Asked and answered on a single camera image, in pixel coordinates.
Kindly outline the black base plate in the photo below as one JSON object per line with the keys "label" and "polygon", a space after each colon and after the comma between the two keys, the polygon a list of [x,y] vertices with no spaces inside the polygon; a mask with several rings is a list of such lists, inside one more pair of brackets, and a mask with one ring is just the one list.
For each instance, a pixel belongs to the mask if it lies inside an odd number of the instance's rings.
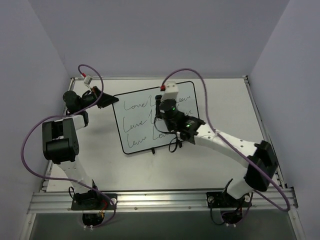
{"label": "black base plate", "polygon": [[250,202],[249,194],[241,197],[240,199],[234,199],[225,192],[222,191],[209,191],[206,192],[207,207],[212,209],[221,208],[248,208],[252,206]]}
{"label": "black base plate", "polygon": [[115,193],[106,194],[112,199],[113,204],[107,199],[101,197],[88,197],[85,200],[74,199],[71,204],[72,211],[93,211],[93,210],[114,210],[117,208],[118,195]]}

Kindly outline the aluminium table edge strip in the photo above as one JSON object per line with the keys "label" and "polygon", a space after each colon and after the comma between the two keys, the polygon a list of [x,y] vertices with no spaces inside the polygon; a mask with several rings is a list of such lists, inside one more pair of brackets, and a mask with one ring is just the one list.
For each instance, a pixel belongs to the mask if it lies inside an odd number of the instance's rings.
{"label": "aluminium table edge strip", "polygon": [[[103,80],[106,81],[111,81],[111,80],[164,80],[165,77],[160,77],[160,76],[120,76],[120,77],[116,77],[116,76],[110,76],[110,77],[102,77]],[[173,77],[172,79],[189,79],[189,80],[196,80],[199,79],[197,76],[176,76]],[[241,79],[244,80],[245,82],[249,80],[249,77],[247,75],[242,76],[242,77],[204,77],[203,79]]]}

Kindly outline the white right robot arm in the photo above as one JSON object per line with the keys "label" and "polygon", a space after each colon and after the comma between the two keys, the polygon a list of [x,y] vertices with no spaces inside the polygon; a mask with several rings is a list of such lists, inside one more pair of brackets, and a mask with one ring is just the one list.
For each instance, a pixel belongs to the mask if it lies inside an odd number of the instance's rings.
{"label": "white right robot arm", "polygon": [[164,121],[167,134],[174,134],[177,143],[189,142],[221,153],[242,165],[246,173],[240,180],[232,180],[222,193],[223,203],[234,206],[251,191],[266,192],[278,167],[270,143],[246,141],[225,132],[214,130],[208,123],[186,115],[177,108],[174,99],[155,96],[156,118]]}

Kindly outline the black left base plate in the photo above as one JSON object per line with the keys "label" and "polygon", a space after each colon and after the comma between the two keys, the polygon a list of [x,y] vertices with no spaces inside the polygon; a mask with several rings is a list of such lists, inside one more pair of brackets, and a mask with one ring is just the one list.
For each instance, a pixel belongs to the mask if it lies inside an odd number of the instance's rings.
{"label": "black left base plate", "polygon": [[112,199],[113,204],[107,199],[101,197],[88,197],[85,200],[74,199],[71,204],[72,211],[93,211],[93,210],[114,210],[117,208],[118,195],[115,193],[106,194]]}

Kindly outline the aluminium front rail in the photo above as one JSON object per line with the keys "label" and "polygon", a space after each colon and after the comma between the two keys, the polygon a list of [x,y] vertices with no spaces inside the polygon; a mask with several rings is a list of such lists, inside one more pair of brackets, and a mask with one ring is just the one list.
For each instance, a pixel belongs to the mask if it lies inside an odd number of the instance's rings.
{"label": "aluminium front rail", "polygon": [[[179,191],[119,191],[117,194],[116,213],[143,212],[189,212],[207,211],[206,193],[209,190]],[[283,190],[291,209],[298,208],[294,190]],[[271,187],[265,193],[267,198],[282,208],[286,203],[278,191]],[[251,210],[276,209],[271,203],[254,193]],[[71,210],[71,198],[67,192],[34,193],[28,208],[28,214],[60,214],[81,213]]]}

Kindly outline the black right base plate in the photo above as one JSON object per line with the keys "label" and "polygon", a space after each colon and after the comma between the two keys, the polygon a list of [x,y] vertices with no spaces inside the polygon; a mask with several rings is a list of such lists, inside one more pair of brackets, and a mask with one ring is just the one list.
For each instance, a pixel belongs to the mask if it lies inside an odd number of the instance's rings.
{"label": "black right base plate", "polygon": [[241,197],[240,199],[234,199],[225,192],[222,191],[209,191],[206,192],[207,207],[212,209],[221,208],[248,208],[252,206],[250,202],[249,194]]}

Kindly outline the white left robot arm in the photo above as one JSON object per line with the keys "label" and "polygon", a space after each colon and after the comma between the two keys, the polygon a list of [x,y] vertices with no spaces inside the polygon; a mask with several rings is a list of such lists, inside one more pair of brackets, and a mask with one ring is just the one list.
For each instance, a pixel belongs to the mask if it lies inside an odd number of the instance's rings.
{"label": "white left robot arm", "polygon": [[101,197],[94,180],[87,175],[79,160],[80,145],[77,131],[89,124],[85,108],[97,106],[102,109],[119,99],[101,91],[97,86],[87,90],[82,96],[69,90],[62,97],[67,116],[61,120],[42,124],[42,150],[44,157],[57,165],[72,184],[72,198],[90,210],[100,206]]}

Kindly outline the black framed whiteboard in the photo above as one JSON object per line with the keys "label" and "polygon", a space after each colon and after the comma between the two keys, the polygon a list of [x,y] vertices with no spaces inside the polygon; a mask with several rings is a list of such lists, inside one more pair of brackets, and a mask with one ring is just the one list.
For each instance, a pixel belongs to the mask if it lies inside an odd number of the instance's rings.
{"label": "black framed whiteboard", "polygon": [[164,121],[155,119],[155,96],[160,94],[160,87],[156,86],[115,95],[118,101],[112,107],[124,154],[153,150],[175,142],[175,135],[166,133]]}

